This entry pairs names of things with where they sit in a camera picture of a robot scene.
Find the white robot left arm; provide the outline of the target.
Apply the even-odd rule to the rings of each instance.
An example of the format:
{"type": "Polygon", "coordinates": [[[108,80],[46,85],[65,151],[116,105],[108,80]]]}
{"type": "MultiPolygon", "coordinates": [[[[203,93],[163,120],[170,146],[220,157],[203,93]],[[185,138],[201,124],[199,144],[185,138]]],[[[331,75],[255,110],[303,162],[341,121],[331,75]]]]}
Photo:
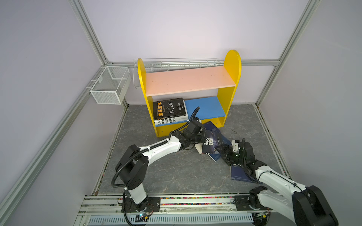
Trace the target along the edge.
{"type": "Polygon", "coordinates": [[[148,166],[169,154],[204,143],[205,140],[205,127],[199,118],[194,118],[170,132],[167,138],[150,146],[131,145],[115,167],[111,186],[122,187],[124,195],[131,199],[135,209],[143,211],[149,204],[149,197],[143,186],[148,166]]]}

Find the black book yellow characters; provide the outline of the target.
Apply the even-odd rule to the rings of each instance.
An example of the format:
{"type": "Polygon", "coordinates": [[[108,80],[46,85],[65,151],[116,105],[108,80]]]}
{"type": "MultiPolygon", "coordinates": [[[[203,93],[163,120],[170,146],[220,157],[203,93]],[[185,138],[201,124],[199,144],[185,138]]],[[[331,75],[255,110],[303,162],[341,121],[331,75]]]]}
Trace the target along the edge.
{"type": "Polygon", "coordinates": [[[153,119],[162,120],[168,118],[186,120],[188,113],[183,98],[153,102],[153,119]]]}

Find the white book black text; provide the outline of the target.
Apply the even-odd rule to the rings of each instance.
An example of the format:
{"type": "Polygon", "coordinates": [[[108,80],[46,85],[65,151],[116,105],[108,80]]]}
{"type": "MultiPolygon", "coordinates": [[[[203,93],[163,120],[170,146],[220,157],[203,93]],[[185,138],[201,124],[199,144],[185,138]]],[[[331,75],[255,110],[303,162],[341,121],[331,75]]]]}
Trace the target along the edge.
{"type": "Polygon", "coordinates": [[[162,118],[162,119],[155,119],[154,123],[156,126],[164,126],[169,124],[176,124],[185,122],[188,120],[188,116],[178,116],[178,117],[168,117],[168,118],[162,118]]]}

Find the dark book white characters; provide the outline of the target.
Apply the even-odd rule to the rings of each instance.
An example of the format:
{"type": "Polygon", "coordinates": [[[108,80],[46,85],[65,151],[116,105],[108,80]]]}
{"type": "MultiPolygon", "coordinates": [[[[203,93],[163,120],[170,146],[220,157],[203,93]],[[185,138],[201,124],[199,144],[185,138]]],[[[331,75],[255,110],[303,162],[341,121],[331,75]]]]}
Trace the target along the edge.
{"type": "Polygon", "coordinates": [[[221,133],[213,131],[205,131],[205,142],[196,144],[195,148],[200,154],[219,153],[219,147],[222,145],[231,146],[232,143],[221,133]]]}

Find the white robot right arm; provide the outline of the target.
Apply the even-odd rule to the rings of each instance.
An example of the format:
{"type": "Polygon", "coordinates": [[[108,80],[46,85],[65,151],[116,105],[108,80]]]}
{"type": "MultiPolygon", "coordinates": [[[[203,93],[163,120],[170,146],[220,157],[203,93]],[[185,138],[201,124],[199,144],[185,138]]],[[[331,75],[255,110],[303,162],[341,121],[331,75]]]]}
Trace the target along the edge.
{"type": "Polygon", "coordinates": [[[253,148],[244,139],[216,148],[230,166],[237,165],[259,184],[250,190],[245,204],[253,210],[268,208],[287,217],[297,226],[337,226],[339,224],[323,192],[274,171],[256,159],[253,148]]]}

